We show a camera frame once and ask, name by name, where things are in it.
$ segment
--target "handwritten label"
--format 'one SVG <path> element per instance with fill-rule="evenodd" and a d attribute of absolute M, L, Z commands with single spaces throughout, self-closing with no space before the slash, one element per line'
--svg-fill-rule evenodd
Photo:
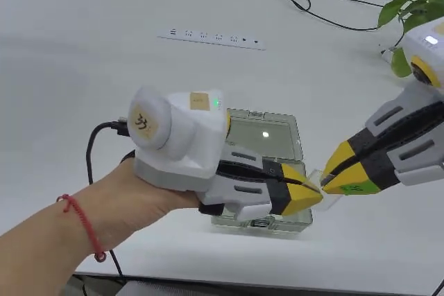
<path fill-rule="evenodd" d="M 130 125 L 145 139 L 151 139 L 159 128 L 157 121 L 138 104 L 131 110 Z"/>
<path fill-rule="evenodd" d="M 191 110 L 210 110 L 210 98 L 207 93 L 190 93 L 189 108 Z"/>

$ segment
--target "gray plastic part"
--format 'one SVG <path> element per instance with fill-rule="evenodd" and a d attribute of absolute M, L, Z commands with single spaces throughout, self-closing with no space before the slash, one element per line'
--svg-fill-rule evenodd
<path fill-rule="evenodd" d="M 248 164 L 260 169 L 263 167 L 261 155 L 242 147 L 225 145 L 221 159 Z M 270 202 L 265 182 L 244 182 L 219 175 L 213 178 L 210 189 L 204 193 L 198 193 L 198 197 L 203 204 L 226 203 L 228 210 L 233 212 L 245 206 Z"/>
<path fill-rule="evenodd" d="M 248 164 L 262 169 L 262 156 L 242 147 L 226 144 L 223 148 L 221 159 Z M 228 204 L 227 208 L 234 213 L 245 206 L 268 204 L 271 201 L 268 187 L 264 182 L 243 182 L 219 175 L 203 179 L 175 173 L 165 173 L 138 159 L 137 154 L 134 162 L 134 172 L 137 177 L 142 178 L 145 182 L 163 189 L 177 191 L 202 189 L 202 191 L 197 191 L 196 193 L 203 204 Z"/>
<path fill-rule="evenodd" d="M 376 137 L 394 123 L 412 112 L 436 102 L 444 96 L 434 87 L 413 81 L 394 100 L 381 106 L 366 122 L 366 127 Z M 444 161 L 444 123 L 416 140 L 387 152 L 397 174 L 442 166 Z"/>
<path fill-rule="evenodd" d="M 441 166 L 444 162 L 444 123 L 416 140 L 387 152 L 387 155 L 399 173 Z"/>
<path fill-rule="evenodd" d="M 413 81 L 397 98 L 383 104 L 367 120 L 366 127 L 376 137 L 412 112 L 439 101 L 444 101 L 444 96 L 436 88 Z"/>
<path fill-rule="evenodd" d="M 214 178 L 205 179 L 159 171 L 138 159 L 137 153 L 134 161 L 134 173 L 137 177 L 154 186 L 177 191 L 200 189 L 200 191 L 204 192 L 211 187 Z"/>

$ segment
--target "power strip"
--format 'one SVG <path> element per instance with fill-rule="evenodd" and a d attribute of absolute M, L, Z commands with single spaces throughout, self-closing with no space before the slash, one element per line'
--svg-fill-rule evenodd
<path fill-rule="evenodd" d="M 169 29 L 167 31 L 162 31 L 158 37 L 168 38 L 170 40 L 180 40 L 180 41 L 190 41 L 198 43 L 208 43 L 217 45 L 234 46 L 237 48 L 245 49 L 255 49 L 255 50 L 265 50 L 264 43 L 262 41 L 256 40 L 255 38 L 246 37 L 243 35 L 235 34 L 211 34 L 205 31 L 199 30 L 179 30 L 179 29 Z"/>

